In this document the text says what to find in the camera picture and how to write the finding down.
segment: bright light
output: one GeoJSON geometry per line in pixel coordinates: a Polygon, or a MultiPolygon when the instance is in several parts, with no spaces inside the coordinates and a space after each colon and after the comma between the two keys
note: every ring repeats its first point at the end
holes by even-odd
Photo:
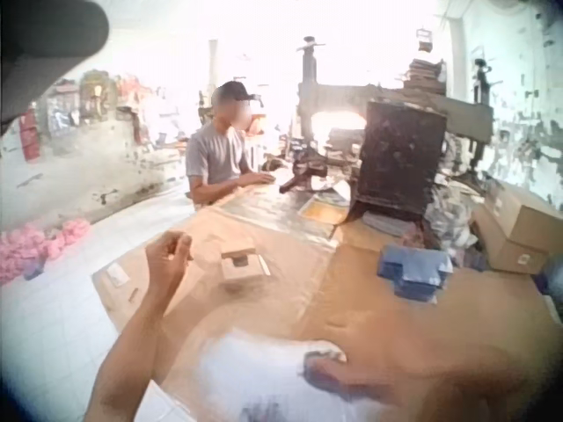
{"type": "Polygon", "coordinates": [[[311,126],[315,141],[321,145],[328,141],[332,129],[364,129],[366,120],[354,112],[319,112],[311,118],[311,126]]]}

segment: gray t-shirt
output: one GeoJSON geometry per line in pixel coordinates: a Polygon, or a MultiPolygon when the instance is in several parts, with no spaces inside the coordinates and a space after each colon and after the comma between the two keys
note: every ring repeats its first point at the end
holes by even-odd
{"type": "Polygon", "coordinates": [[[206,123],[187,142],[186,174],[203,178],[214,185],[238,178],[248,171],[245,137],[230,127],[225,135],[216,131],[213,121],[206,123]]]}

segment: blue object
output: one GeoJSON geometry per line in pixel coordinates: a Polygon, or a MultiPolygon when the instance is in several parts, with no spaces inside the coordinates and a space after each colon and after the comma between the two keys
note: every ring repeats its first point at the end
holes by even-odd
{"type": "Polygon", "coordinates": [[[393,282],[395,295],[420,302],[432,300],[451,273],[446,252],[394,244],[383,248],[377,268],[378,276],[393,282]]]}

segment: red object on wall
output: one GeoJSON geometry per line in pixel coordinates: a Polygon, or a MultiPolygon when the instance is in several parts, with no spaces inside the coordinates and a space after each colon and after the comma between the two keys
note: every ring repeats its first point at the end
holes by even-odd
{"type": "Polygon", "coordinates": [[[24,147],[23,150],[24,150],[24,158],[26,159],[26,161],[32,161],[35,158],[39,158],[39,156],[41,155],[40,146],[38,142],[32,143],[31,145],[24,147]]]}
{"type": "Polygon", "coordinates": [[[27,110],[27,113],[19,119],[19,139],[24,150],[26,161],[34,160],[40,156],[39,134],[37,132],[37,120],[35,111],[27,110]]]}
{"type": "Polygon", "coordinates": [[[35,129],[37,127],[37,120],[35,119],[35,112],[30,109],[25,114],[19,117],[19,131],[23,132],[27,129],[35,129]]]}

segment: small cardboard box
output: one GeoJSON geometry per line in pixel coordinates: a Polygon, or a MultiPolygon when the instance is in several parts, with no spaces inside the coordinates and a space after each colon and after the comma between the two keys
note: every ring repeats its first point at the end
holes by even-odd
{"type": "Polygon", "coordinates": [[[538,249],[517,244],[508,239],[492,213],[484,205],[473,209],[479,239],[485,245],[489,265],[495,270],[512,273],[537,274],[549,254],[538,249]]]}
{"type": "Polygon", "coordinates": [[[487,189],[485,205],[512,242],[563,252],[563,215],[536,194],[495,180],[487,189]]]}

